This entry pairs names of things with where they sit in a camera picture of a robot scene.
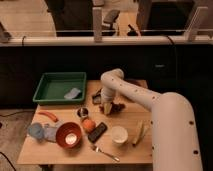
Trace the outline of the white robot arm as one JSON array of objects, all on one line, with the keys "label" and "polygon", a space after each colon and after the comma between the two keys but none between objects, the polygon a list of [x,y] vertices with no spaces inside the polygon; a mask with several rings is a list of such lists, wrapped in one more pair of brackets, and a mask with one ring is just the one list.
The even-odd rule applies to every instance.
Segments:
[{"label": "white robot arm", "polygon": [[101,83],[102,103],[119,92],[151,112],[153,171],[204,171],[194,111],[183,95],[128,83],[121,69],[104,72]]}]

